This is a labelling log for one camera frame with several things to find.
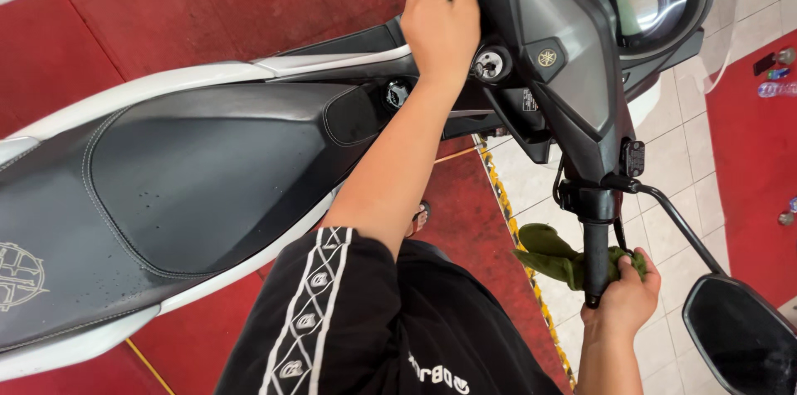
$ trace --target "red floor mat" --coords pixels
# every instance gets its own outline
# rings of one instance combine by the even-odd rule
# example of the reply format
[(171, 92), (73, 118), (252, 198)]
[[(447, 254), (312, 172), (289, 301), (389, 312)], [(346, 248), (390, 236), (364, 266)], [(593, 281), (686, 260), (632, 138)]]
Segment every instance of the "red floor mat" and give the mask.
[[(469, 136), (441, 143), (438, 157), (472, 147)], [(572, 393), (540, 305), (514, 248), (493, 188), (477, 152), (434, 165), (424, 199), (429, 224), (414, 238), (440, 247), (499, 301), (537, 362), (562, 393)]]
[(797, 97), (761, 99), (752, 64), (796, 45), (797, 31), (731, 64), (706, 97), (731, 271), (776, 307), (797, 295), (797, 227), (777, 222), (797, 196)]
[(252, 60), (386, 22), (404, 0), (72, 0), (125, 80)]
[(69, 0), (0, 5), (0, 138), (121, 83)]
[(155, 318), (131, 340), (174, 393), (213, 393), (262, 285), (260, 275), (247, 275)]
[(0, 395), (167, 395), (133, 350), (119, 344), (74, 366), (0, 382)]

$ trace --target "handlebar grip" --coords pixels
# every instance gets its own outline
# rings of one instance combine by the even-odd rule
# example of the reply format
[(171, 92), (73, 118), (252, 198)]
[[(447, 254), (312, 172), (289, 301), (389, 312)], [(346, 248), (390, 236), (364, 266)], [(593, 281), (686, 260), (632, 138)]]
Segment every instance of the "handlebar grip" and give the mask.
[(597, 309), (609, 286), (609, 226), (584, 223), (584, 298)]

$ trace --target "black motorcycle seat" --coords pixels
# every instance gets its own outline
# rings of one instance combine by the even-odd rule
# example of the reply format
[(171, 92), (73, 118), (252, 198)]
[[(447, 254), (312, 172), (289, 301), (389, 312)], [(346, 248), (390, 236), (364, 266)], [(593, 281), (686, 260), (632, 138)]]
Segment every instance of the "black motorcycle seat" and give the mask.
[(267, 247), (386, 117), (353, 85), (218, 85), (0, 167), (0, 352), (158, 304)]

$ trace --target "sandal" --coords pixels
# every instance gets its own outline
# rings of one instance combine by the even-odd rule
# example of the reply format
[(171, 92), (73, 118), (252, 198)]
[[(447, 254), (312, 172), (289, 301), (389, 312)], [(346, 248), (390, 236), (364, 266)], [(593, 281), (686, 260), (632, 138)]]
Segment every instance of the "sandal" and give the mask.
[(419, 225), (418, 222), (418, 217), (421, 216), (421, 213), (424, 211), (426, 212), (426, 222), (424, 222), (424, 225), (429, 222), (429, 217), (432, 216), (432, 207), (428, 202), (421, 200), (420, 205), (423, 205), (423, 209), (415, 213), (415, 216), (412, 217), (412, 233), (410, 233), (408, 236), (405, 236), (405, 238), (411, 238), (413, 235), (415, 235), (415, 233), (418, 233), (423, 228), (423, 226)]

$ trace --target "foot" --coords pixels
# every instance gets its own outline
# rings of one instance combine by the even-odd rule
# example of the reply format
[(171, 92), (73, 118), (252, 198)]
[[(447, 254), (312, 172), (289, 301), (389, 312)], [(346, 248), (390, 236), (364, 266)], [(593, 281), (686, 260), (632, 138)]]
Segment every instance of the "foot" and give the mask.
[(413, 221), (410, 222), (410, 225), (407, 226), (406, 232), (404, 233), (405, 238), (409, 238), (413, 236), (415, 233), (418, 233), (423, 229), (423, 226), (426, 224), (426, 220), (429, 218), (429, 213), (426, 211), (426, 207), (423, 205), (418, 206), (418, 211), (413, 218)]

